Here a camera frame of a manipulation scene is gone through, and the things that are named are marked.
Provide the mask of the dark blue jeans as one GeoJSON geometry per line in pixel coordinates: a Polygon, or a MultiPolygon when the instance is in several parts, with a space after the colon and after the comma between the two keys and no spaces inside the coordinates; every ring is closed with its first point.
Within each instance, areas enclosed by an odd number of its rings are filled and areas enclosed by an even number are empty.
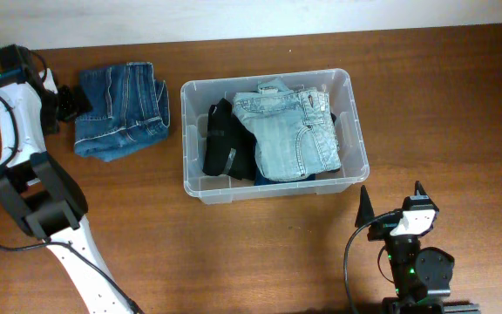
{"type": "Polygon", "coordinates": [[[168,137],[169,92],[152,63],[85,70],[79,85],[92,109],[75,119],[75,154],[109,162],[168,137]]]}

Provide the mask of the dark navy garment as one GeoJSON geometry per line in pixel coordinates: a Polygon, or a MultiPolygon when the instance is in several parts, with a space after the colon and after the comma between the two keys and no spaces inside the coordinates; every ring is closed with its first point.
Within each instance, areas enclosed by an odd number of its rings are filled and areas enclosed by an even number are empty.
{"type": "Polygon", "coordinates": [[[330,118],[332,120],[333,128],[334,128],[334,130],[336,132],[336,120],[337,120],[337,117],[336,117],[336,115],[334,113],[330,113],[330,118]]]}

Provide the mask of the light blue jeans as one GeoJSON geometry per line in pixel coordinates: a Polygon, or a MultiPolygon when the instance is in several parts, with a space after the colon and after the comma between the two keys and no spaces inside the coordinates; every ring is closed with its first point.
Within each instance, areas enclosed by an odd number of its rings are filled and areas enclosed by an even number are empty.
{"type": "Polygon", "coordinates": [[[293,90],[276,78],[254,92],[237,92],[233,114],[255,137],[256,164],[271,181],[305,180],[342,166],[326,92],[293,90]]]}

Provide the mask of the teal blue shirt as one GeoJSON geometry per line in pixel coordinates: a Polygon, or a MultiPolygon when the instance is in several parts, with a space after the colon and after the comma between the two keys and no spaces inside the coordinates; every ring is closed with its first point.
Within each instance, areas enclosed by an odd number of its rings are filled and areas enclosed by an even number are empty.
{"type": "MultiPolygon", "coordinates": [[[[314,181],[315,180],[315,174],[312,174],[308,176],[307,178],[298,180],[298,182],[301,181],[314,181]]],[[[272,181],[268,178],[265,178],[260,171],[256,173],[255,180],[254,180],[255,186],[263,186],[263,185],[273,185],[273,184],[282,184],[281,181],[272,181]]]]}

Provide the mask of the clear plastic storage bin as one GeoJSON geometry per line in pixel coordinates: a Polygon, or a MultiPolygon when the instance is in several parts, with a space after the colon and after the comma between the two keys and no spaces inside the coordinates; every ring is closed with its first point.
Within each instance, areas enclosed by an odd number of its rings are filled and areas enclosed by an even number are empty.
{"type": "Polygon", "coordinates": [[[190,80],[180,88],[180,108],[184,189],[207,205],[285,195],[336,194],[365,181],[370,174],[352,82],[343,69],[190,80]],[[314,87],[329,94],[330,111],[336,116],[340,171],[318,174],[313,181],[262,186],[225,174],[205,175],[202,167],[209,107],[221,99],[231,101],[237,92],[252,92],[260,83],[276,78],[294,90],[314,87]]]}

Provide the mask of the black garment with tape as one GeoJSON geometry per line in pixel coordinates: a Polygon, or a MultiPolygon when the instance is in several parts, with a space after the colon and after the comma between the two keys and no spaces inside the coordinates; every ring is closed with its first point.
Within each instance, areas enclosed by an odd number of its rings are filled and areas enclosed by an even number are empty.
{"type": "Polygon", "coordinates": [[[221,99],[211,105],[207,120],[207,147],[203,173],[209,176],[226,174],[237,180],[255,179],[256,139],[232,113],[233,106],[221,99]]]}

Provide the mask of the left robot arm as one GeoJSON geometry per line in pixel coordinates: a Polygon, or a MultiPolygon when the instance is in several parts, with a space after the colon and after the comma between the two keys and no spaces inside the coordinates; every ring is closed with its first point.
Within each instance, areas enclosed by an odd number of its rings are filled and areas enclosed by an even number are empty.
{"type": "Polygon", "coordinates": [[[91,313],[139,313],[119,287],[92,238],[80,186],[47,152],[44,137],[92,107],[79,86],[58,85],[38,54],[17,44],[0,48],[0,205],[62,264],[91,313]]]}

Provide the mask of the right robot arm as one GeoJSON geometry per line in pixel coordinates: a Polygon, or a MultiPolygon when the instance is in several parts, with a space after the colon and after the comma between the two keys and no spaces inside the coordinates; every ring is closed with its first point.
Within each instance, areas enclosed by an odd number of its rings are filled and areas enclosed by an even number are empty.
{"type": "Polygon", "coordinates": [[[422,248],[420,238],[433,229],[438,206],[420,181],[401,208],[376,216],[366,187],[361,187],[355,226],[368,230],[370,242],[384,242],[396,296],[382,301],[383,313],[443,313],[451,294],[454,257],[435,248],[422,248]]]}

